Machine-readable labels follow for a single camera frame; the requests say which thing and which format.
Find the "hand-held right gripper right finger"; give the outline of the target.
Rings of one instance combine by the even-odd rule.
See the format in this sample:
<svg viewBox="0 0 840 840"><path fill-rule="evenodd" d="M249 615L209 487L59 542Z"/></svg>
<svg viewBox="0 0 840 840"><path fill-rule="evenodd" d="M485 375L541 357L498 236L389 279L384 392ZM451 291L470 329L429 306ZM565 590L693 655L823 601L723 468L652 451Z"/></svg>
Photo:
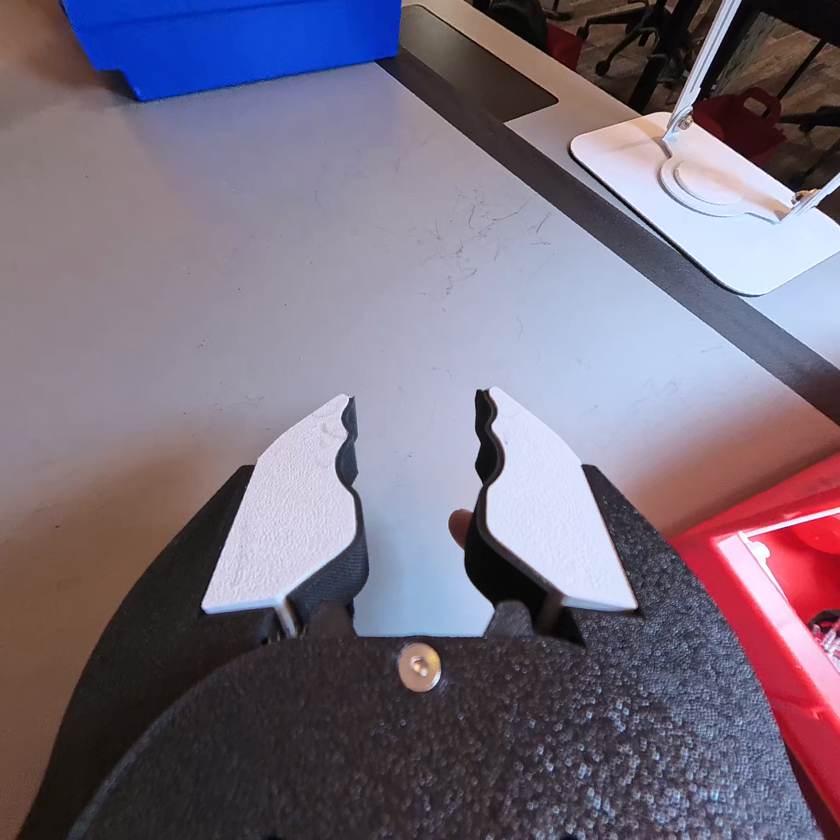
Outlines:
<svg viewBox="0 0 840 840"><path fill-rule="evenodd" d="M465 571L496 608L518 602L544 636L579 636L571 611L634 615L637 597L584 465L500 388L475 398L481 487Z"/></svg>

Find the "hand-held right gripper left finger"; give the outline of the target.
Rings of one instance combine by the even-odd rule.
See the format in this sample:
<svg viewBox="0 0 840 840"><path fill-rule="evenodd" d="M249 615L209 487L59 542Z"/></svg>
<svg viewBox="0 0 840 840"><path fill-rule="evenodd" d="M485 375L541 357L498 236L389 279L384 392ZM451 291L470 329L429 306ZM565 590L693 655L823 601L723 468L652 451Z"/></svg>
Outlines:
<svg viewBox="0 0 840 840"><path fill-rule="evenodd" d="M296 636L333 602L353 611L370 566L354 398L335 396L258 457L202 600L206 614L274 610Z"/></svg>

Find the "red storage bin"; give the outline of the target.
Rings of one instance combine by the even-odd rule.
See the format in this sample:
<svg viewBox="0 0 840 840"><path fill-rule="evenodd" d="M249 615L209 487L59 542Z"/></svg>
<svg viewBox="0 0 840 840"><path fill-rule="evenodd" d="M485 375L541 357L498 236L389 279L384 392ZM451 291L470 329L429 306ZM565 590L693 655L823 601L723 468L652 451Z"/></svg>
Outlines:
<svg viewBox="0 0 840 840"><path fill-rule="evenodd" d="M797 780L838 838L839 456L671 540L738 636Z"/></svg>

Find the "blue storage bin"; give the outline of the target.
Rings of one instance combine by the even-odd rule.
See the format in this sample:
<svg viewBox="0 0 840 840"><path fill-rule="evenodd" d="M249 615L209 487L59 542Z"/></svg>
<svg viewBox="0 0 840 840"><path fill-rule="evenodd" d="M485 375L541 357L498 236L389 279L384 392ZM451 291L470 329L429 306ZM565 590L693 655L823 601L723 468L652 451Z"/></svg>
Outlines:
<svg viewBox="0 0 840 840"><path fill-rule="evenodd" d="M399 1L63 1L92 65L141 101L393 57Z"/></svg>

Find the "white board stand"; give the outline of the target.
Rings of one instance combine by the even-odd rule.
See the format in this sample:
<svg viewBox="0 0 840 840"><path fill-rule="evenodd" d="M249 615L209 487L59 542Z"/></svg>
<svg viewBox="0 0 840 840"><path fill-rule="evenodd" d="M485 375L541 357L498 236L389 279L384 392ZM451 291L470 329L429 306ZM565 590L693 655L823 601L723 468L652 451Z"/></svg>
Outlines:
<svg viewBox="0 0 840 840"><path fill-rule="evenodd" d="M818 205L839 176L793 192L699 125L701 83L740 5L721 3L671 113L580 134L570 152L712 279L759 297L838 252L838 224Z"/></svg>

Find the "red fabric tote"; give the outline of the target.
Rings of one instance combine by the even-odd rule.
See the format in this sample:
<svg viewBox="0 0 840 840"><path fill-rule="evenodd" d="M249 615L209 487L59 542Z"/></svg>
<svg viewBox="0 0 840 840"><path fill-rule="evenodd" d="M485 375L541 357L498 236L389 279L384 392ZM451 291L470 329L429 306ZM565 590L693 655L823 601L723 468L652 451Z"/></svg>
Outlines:
<svg viewBox="0 0 840 840"><path fill-rule="evenodd" d="M757 166L770 162L785 142L779 129L781 100L760 87L698 101L694 122Z"/></svg>

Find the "red floor bag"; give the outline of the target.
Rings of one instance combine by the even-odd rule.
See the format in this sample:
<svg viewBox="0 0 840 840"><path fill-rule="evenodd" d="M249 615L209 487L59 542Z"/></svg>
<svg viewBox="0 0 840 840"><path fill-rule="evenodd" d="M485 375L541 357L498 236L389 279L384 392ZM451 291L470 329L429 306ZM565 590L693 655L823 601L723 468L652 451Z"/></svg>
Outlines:
<svg viewBox="0 0 840 840"><path fill-rule="evenodd" d="M563 66L577 69L583 40L550 23L539 1L472 1L471 5Z"/></svg>

